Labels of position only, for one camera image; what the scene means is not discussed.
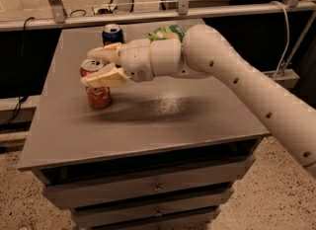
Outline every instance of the soda can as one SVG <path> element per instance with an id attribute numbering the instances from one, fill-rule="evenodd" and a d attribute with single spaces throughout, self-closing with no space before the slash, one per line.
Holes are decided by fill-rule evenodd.
<path id="1" fill-rule="evenodd" d="M 99 71 L 105 66 L 105 62 L 95 59 L 85 59 L 81 63 L 80 74 L 82 77 Z M 109 87 L 90 88 L 86 87 L 88 103 L 93 109 L 103 109 L 111 104 L 111 93 Z"/>
<path id="2" fill-rule="evenodd" d="M 118 24 L 107 24 L 102 31 L 103 45 L 121 42 L 124 43 L 122 29 Z"/>

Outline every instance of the blue soda can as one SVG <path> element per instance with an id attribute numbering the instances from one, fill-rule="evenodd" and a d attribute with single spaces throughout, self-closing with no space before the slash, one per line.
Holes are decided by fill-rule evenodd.
<path id="1" fill-rule="evenodd" d="M 118 24 L 107 24 L 102 31 L 103 45 L 121 42 L 124 43 L 124 36 Z"/>

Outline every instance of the terrazzo floor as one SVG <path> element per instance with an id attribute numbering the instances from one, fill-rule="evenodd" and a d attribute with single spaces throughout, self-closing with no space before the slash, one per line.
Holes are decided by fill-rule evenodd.
<path id="1" fill-rule="evenodd" d="M 256 162 L 234 184 L 235 193 L 204 226 L 174 230 L 316 229 L 316 181 L 269 137 L 255 152 Z M 43 185 L 30 172 L 16 169 L 20 152 L 0 155 L 0 229 L 70 230 L 75 224 L 41 194 Z"/>
<path id="2" fill-rule="evenodd" d="M 32 2 L 38 1 L 0 0 L 0 21 L 51 18 L 47 2 L 39 1 L 40 7 L 34 7 Z M 69 13 L 108 0 L 63 1 Z M 137 10 L 156 8 L 139 5 Z M 235 193 L 220 206 L 221 213 L 213 222 L 175 230 L 316 229 L 316 181 L 273 137 L 259 145 L 255 156 L 257 161 L 234 184 Z M 16 169 L 19 158 L 20 152 L 0 154 L 0 230 L 18 230 L 23 224 L 34 230 L 72 229 L 75 224 L 69 211 L 57 209 L 44 198 L 43 185 L 32 173 Z"/>

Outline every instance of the green object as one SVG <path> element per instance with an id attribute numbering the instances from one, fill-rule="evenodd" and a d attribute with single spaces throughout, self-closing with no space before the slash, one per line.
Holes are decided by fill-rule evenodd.
<path id="1" fill-rule="evenodd" d="M 185 36 L 185 32 L 178 27 L 178 25 L 172 25 L 169 27 L 161 27 L 156 29 L 154 32 L 148 34 L 148 38 L 152 41 L 159 39 L 168 39 L 168 38 L 179 38 L 180 41 Z"/>

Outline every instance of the white tube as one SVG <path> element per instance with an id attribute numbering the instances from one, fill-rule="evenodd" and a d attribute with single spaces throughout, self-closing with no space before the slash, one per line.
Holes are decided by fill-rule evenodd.
<path id="1" fill-rule="evenodd" d="M 152 69 L 155 76 L 176 74 L 183 67 L 178 38 L 151 42 Z"/>
<path id="2" fill-rule="evenodd" d="M 209 26 L 190 28 L 183 48 L 189 66 L 209 72 L 227 85 L 289 153 L 316 177 L 314 109 L 252 67 Z"/>
<path id="3" fill-rule="evenodd" d="M 119 64 L 135 82 L 154 79 L 150 60 L 150 40 L 148 38 L 132 40 L 119 52 Z"/>

